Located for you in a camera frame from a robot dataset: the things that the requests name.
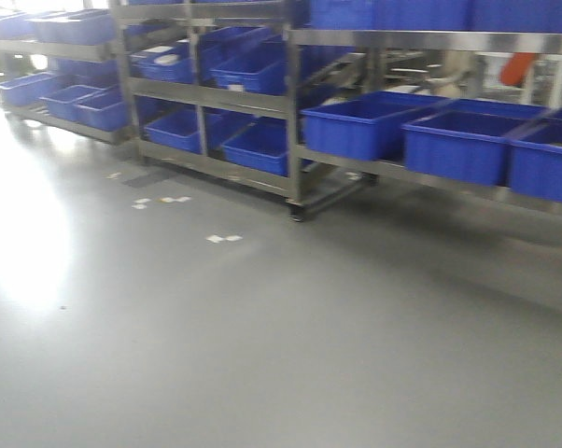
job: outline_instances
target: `white paper scrap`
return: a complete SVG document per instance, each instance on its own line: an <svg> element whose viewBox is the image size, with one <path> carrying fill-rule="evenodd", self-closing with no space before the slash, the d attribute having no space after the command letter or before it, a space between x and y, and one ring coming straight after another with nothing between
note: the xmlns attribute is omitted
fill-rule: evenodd
<svg viewBox="0 0 562 448"><path fill-rule="evenodd" d="M221 238L218 235L212 235L212 236L209 236L208 238L206 238L206 240L210 241L211 243L218 244L218 243L222 243L223 241L225 241L225 238Z"/></svg>

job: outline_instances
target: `floor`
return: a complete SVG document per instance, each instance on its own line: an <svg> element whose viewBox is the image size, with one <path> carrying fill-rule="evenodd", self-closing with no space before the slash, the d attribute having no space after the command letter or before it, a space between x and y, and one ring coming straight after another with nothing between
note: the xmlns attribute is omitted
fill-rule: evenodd
<svg viewBox="0 0 562 448"><path fill-rule="evenodd" d="M58 446L562 448L562 219L382 183L296 224L0 111L0 448Z"/></svg>

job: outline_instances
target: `metal post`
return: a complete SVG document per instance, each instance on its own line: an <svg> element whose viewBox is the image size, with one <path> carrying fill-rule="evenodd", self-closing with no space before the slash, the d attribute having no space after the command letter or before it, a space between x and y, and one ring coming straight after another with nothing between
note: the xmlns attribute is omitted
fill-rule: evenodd
<svg viewBox="0 0 562 448"><path fill-rule="evenodd" d="M121 5L121 0L109 0L109 8L114 9ZM129 78L132 73L132 67L130 64L129 58L129 51L127 49L127 35L125 33L126 25L119 21L119 18L115 18L116 20L116 32L117 32L117 44L114 46L116 52L116 60L117 66L119 70L119 84L121 88L121 96L125 104L128 106L129 115L132 119L132 134L131 138L133 140L134 152L135 156L139 161L144 161L144 158L140 155L140 147L138 145L138 140L140 139L140 118L138 116L138 109L135 101L135 97L133 96L132 91L130 90L130 83Z"/></svg>

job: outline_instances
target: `storage rack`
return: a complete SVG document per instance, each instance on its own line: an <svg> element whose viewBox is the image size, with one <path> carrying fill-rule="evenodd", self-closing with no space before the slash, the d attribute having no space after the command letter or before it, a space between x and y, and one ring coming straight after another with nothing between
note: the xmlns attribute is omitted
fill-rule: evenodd
<svg viewBox="0 0 562 448"><path fill-rule="evenodd" d="M417 32L417 31L357 31L357 30L292 30L289 44L357 46L374 50L378 56L373 67L382 64L382 52L386 49L438 49L466 51L529 52L562 55L562 35L538 33L479 33L479 32ZM317 152L294 139L291 149L290 178L299 185L302 160L317 161L326 165L344 167L371 176L399 179L436 189L473 194L499 203L538 210L562 216L562 203L517 194L505 187L485 187L455 181L434 175L422 175L406 170L402 163L394 161L357 161ZM294 204L293 213L303 215L304 197L299 194L289 199Z"/></svg>
<svg viewBox="0 0 562 448"><path fill-rule="evenodd" d="M245 3L192 4L187 1L176 5L124 5L120 0L109 2L111 13L119 29L119 37L124 35L124 29L129 24L146 20L173 20L184 25L188 30L190 41L190 56L194 71L194 79L200 79L198 41L200 30L213 26L258 26L269 25L282 31L287 37L291 29L290 14L291 0L272 0ZM192 154L175 148L158 145L141 138L142 129L132 107L135 140L138 154L142 158L166 161L184 166L192 170L225 178L234 182L262 189L285 198L298 196L301 190L310 189L316 181L330 170L327 166L312 167L300 176L300 185L293 182L291 177L273 175L259 170L236 165L207 150L206 132L204 124L204 107L227 109L235 112L253 114L261 117L284 119L287 121L288 135L297 132L297 77L293 68L288 74L288 91L284 96L251 93L244 91L228 91L213 87L206 87L195 81L194 84L163 82L139 77L132 77L128 56L130 49L126 49L119 56L119 70L123 76L127 99L133 105L135 95L160 98L195 105L198 114L199 131L201 136L202 153ZM297 48L288 48L291 58L298 58Z"/></svg>
<svg viewBox="0 0 562 448"><path fill-rule="evenodd" d="M126 42L130 48L141 49L156 42L179 37L182 35L182 32L183 30L179 28L171 27L145 35L127 36ZM120 48L121 43L118 40L99 45L71 45L38 42L28 37L21 39L0 39L0 52L3 53L42 54L49 57L92 63L102 63L114 59L116 54L119 53ZM32 119L47 126L64 129L111 145L118 145L128 140L133 130L131 126L128 126L113 132L108 132L66 119L58 119L51 116L40 103L23 107L2 104L2 107L7 112L21 119Z"/></svg>

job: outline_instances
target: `blue plastic bin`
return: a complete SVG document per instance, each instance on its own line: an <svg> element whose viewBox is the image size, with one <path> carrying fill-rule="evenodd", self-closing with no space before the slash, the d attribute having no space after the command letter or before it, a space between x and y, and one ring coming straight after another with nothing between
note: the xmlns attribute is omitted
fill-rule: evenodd
<svg viewBox="0 0 562 448"><path fill-rule="evenodd" d="M474 0L472 30L562 33L562 0Z"/></svg>
<svg viewBox="0 0 562 448"><path fill-rule="evenodd" d="M254 49L272 34L271 29L266 26L260 28L228 26L202 35L201 41L220 44L224 58L229 59Z"/></svg>
<svg viewBox="0 0 562 448"><path fill-rule="evenodd" d="M59 19L65 19L72 12L52 12L43 17L30 19L33 34L38 42L61 42Z"/></svg>
<svg viewBox="0 0 562 448"><path fill-rule="evenodd" d="M30 35L33 31L32 24L28 22L30 18L29 14L23 12L0 16L0 39Z"/></svg>
<svg viewBox="0 0 562 448"><path fill-rule="evenodd" d="M37 73L0 84L1 100L11 105L31 105L63 87L65 78L51 73Z"/></svg>
<svg viewBox="0 0 562 448"><path fill-rule="evenodd" d="M303 110L306 145L335 156L376 161L403 151L401 125L430 115L437 96L375 92L337 105Z"/></svg>
<svg viewBox="0 0 562 448"><path fill-rule="evenodd" d="M403 125L408 170L482 185L502 185L509 139L525 123L492 115L444 112Z"/></svg>
<svg viewBox="0 0 562 448"><path fill-rule="evenodd" d="M200 46L200 53L202 79L207 80L212 77L211 69L223 61L223 50L219 44L204 42ZM166 54L175 54L179 59L171 65L159 65L155 62L157 58ZM167 51L147 56L139 61L136 66L142 76L148 79L187 84L193 82L194 79L191 70L190 45L188 42L180 43Z"/></svg>
<svg viewBox="0 0 562 448"><path fill-rule="evenodd" d="M55 21L64 44L98 45L115 38L115 22L106 9L88 9Z"/></svg>
<svg viewBox="0 0 562 448"><path fill-rule="evenodd" d="M173 5L183 0L128 0L129 5Z"/></svg>
<svg viewBox="0 0 562 448"><path fill-rule="evenodd" d="M473 0L380 0L379 30L467 31Z"/></svg>
<svg viewBox="0 0 562 448"><path fill-rule="evenodd" d="M221 120L220 114L205 114L206 124ZM200 133L195 110L180 109L148 124L144 128L151 142L200 154Z"/></svg>
<svg viewBox="0 0 562 448"><path fill-rule="evenodd" d="M100 75L98 77L87 77L85 75L76 75L74 77L75 83L79 86L89 86L95 89L112 89L119 85L119 77L117 73L110 73L107 75Z"/></svg>
<svg viewBox="0 0 562 448"><path fill-rule="evenodd" d="M472 114L497 115L509 119L537 119L545 116L549 110L540 105L516 105L513 103L468 99L447 103L443 109Z"/></svg>
<svg viewBox="0 0 562 448"><path fill-rule="evenodd" d="M311 0L311 23L322 30L374 30L378 0Z"/></svg>
<svg viewBox="0 0 562 448"><path fill-rule="evenodd" d="M79 121L77 103L87 100L96 93L102 92L88 86L71 86L62 91L56 91L41 98L45 102L49 113L59 119Z"/></svg>
<svg viewBox="0 0 562 448"><path fill-rule="evenodd" d="M219 87L242 86L245 91L280 95L286 90L287 63L282 46L261 45L211 70Z"/></svg>
<svg viewBox="0 0 562 448"><path fill-rule="evenodd" d="M283 120L259 119L225 142L223 150L231 163L274 175L288 175L287 131Z"/></svg>
<svg viewBox="0 0 562 448"><path fill-rule="evenodd" d="M79 122L92 128L113 132L130 124L127 105L118 91L95 94L76 108Z"/></svg>
<svg viewBox="0 0 562 448"><path fill-rule="evenodd" d="M562 124L547 123L513 141L513 191L562 203Z"/></svg>

